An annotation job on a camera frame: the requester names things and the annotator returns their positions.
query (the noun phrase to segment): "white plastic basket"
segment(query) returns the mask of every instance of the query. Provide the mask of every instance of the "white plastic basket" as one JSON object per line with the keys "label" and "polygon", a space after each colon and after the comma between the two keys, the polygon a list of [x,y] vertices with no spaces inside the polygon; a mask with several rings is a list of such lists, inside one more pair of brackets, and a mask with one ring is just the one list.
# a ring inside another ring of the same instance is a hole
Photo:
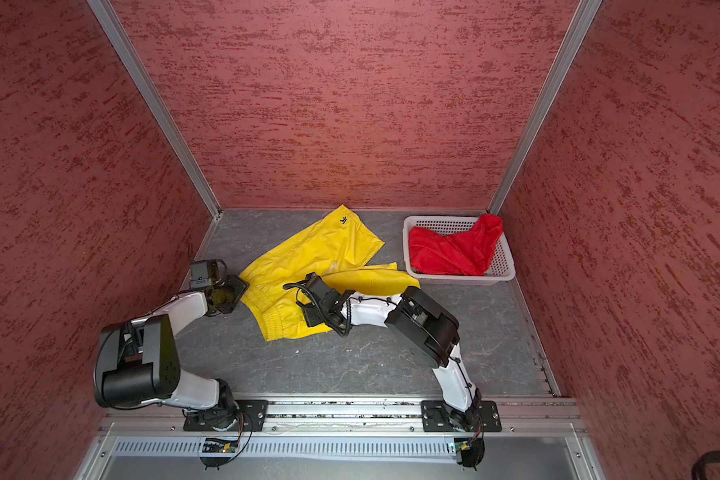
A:
{"label": "white plastic basket", "polygon": [[413,270],[411,253],[408,251],[408,232],[414,226],[429,228],[440,235],[466,232],[477,223],[477,216],[409,216],[403,222],[403,255],[405,269],[413,278],[421,283],[450,283],[456,285],[493,285],[508,282],[514,278],[514,260],[507,244],[507,237],[501,234],[496,244],[496,253],[490,268],[484,276],[463,275],[425,275]]}

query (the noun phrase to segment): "red cloth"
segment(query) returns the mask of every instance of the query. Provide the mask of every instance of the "red cloth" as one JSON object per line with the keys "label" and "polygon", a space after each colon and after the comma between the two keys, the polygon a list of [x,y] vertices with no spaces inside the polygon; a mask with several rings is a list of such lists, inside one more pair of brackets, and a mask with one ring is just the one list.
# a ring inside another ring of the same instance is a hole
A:
{"label": "red cloth", "polygon": [[470,231],[442,236],[414,226],[408,234],[411,265],[428,275],[482,276],[504,232],[501,218],[485,214]]}

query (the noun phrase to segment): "yellow fabric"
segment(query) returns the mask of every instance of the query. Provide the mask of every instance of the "yellow fabric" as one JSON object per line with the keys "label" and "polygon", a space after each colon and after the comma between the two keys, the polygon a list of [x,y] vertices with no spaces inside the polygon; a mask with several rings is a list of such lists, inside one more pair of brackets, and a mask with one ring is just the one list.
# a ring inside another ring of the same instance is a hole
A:
{"label": "yellow fabric", "polygon": [[242,298],[259,322],[264,339],[298,339],[330,330],[325,325],[307,327],[296,304],[296,289],[286,283],[304,280],[316,272],[332,288],[369,295],[402,293],[416,279],[397,271],[397,264],[365,266],[382,242],[346,206],[292,236],[248,265],[240,277],[250,283]]}

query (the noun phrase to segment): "textured red wall panel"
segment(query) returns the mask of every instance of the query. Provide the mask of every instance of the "textured red wall panel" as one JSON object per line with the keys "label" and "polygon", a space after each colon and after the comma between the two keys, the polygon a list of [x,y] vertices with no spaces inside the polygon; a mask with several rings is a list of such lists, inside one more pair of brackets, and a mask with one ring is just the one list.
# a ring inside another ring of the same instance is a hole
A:
{"label": "textured red wall panel", "polygon": [[488,206],[577,0],[115,0],[222,206]]}
{"label": "textured red wall panel", "polygon": [[85,2],[0,2],[0,478],[68,478],[99,329],[173,293],[210,216]]}
{"label": "textured red wall panel", "polygon": [[605,2],[503,216],[609,480],[720,448],[720,2]]}

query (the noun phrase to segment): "metal corner post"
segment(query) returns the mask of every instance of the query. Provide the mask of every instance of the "metal corner post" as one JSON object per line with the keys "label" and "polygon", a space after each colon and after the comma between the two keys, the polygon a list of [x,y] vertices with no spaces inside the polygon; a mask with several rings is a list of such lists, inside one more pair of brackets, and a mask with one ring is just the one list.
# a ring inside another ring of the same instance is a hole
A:
{"label": "metal corner post", "polygon": [[130,42],[128,34],[125,32],[123,24],[120,23],[120,19],[117,17],[112,4],[109,0],[87,1],[90,8],[94,11],[99,24],[101,24],[101,27],[104,29],[104,33],[106,33],[115,51],[120,56],[120,60],[125,65],[126,70],[136,83],[142,96],[144,96],[144,101],[146,101],[147,106],[152,110],[152,115],[154,115],[160,128],[163,129],[163,133],[176,152],[176,156],[192,179],[192,184],[194,184],[197,192],[202,197],[202,201],[205,202],[213,218],[217,218],[221,213],[219,201],[216,199],[210,185],[208,185],[208,181],[202,174],[200,166],[195,161],[190,147],[181,136],[179,127],[176,125],[176,122],[173,121],[173,117],[171,117],[168,107],[165,105],[155,84],[152,82],[150,74],[147,73],[146,68],[144,68],[144,64],[139,58],[138,53],[136,53],[134,45]]}
{"label": "metal corner post", "polygon": [[557,91],[560,90],[560,86],[563,84],[563,80],[565,80],[565,75],[568,73],[568,69],[573,63],[576,53],[579,51],[579,47],[592,24],[592,20],[595,18],[597,9],[600,8],[600,3],[601,0],[581,0],[579,6],[576,7],[576,12],[570,21],[568,31],[565,33],[563,42],[560,44],[560,49],[557,51],[554,62],[552,62],[547,80],[541,87],[536,105],[534,105],[534,109],[530,112],[528,123],[520,135],[518,146],[512,154],[512,158],[509,160],[507,171],[504,172],[504,177],[501,179],[496,193],[490,201],[490,206],[488,207],[490,214],[498,215],[501,206],[504,205],[504,201],[509,195],[512,184],[518,176],[523,162],[525,162],[525,157],[528,155],[530,147],[533,145],[536,135],[539,133],[539,129],[541,129],[541,124],[544,122],[547,113],[552,107],[552,102],[554,102],[557,96]]}

